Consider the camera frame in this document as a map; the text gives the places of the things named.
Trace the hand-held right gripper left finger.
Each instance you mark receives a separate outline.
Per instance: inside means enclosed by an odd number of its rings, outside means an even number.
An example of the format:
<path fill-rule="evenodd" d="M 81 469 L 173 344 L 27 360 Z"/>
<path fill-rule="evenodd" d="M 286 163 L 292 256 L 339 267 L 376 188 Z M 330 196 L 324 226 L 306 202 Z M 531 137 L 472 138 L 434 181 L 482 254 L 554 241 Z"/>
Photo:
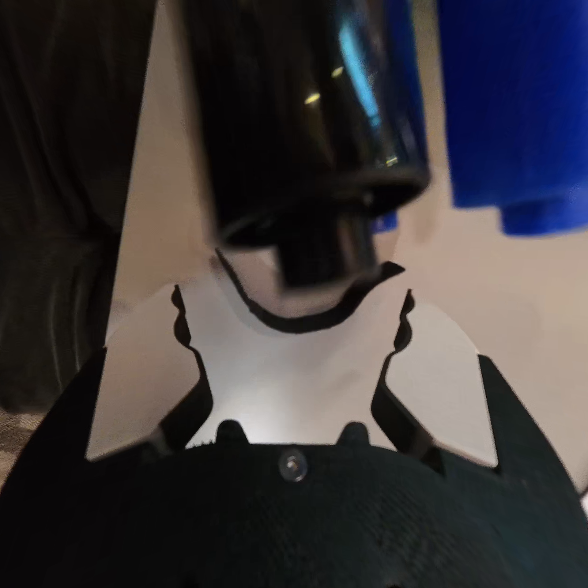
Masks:
<path fill-rule="evenodd" d="M 86 459 L 153 440 L 182 450 L 212 408 L 180 288 L 166 285 L 109 332 Z"/>

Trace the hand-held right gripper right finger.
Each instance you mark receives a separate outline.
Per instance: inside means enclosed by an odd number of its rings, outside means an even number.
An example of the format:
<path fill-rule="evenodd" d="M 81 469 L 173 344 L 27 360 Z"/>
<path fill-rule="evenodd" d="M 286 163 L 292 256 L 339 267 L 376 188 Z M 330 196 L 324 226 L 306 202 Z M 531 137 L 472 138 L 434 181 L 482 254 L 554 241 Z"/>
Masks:
<path fill-rule="evenodd" d="M 409 289 L 371 415 L 400 454 L 443 472 L 442 451 L 498 465 L 479 353 L 444 311 Z"/>

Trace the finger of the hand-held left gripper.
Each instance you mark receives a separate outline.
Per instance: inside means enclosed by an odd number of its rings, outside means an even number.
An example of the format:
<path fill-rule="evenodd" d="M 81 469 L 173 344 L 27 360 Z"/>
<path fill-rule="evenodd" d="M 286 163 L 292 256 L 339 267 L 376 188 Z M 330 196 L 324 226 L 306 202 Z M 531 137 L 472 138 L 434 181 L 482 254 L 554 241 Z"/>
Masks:
<path fill-rule="evenodd" d="M 346 291 L 327 312 L 287 319 L 264 309 L 220 262 L 184 283 L 190 345 L 202 358 L 213 406 L 189 447 L 213 441 L 225 420 L 252 443 L 334 444 L 362 422 L 372 445 L 393 444 L 371 415 L 386 357 L 394 348 L 408 285 L 384 262 L 374 285 Z"/>

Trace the black dry erase marker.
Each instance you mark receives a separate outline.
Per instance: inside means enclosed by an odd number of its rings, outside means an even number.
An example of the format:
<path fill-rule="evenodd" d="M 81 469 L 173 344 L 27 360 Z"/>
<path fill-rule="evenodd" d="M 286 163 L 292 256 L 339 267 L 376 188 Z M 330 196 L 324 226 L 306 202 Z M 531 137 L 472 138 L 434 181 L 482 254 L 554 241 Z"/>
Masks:
<path fill-rule="evenodd" d="M 410 1 L 181 1 L 215 243 L 306 289 L 376 273 L 429 185 Z"/>

